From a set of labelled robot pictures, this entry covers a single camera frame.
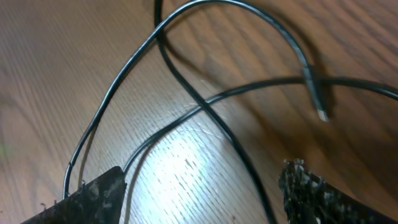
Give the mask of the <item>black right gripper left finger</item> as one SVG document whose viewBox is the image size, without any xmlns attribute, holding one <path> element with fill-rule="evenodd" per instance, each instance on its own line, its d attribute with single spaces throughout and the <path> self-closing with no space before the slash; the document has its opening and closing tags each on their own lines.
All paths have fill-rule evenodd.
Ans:
<svg viewBox="0 0 398 224">
<path fill-rule="evenodd" d="M 113 167 L 23 224 L 118 224 L 126 187 L 122 169 Z"/>
</svg>

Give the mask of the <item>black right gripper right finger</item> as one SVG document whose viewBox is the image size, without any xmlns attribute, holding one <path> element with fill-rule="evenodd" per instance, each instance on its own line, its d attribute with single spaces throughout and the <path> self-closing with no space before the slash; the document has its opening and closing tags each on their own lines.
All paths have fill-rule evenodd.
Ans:
<svg viewBox="0 0 398 224">
<path fill-rule="evenodd" d="M 289 224 L 397 224 L 314 175 L 302 159 L 284 161 L 279 188 Z"/>
</svg>

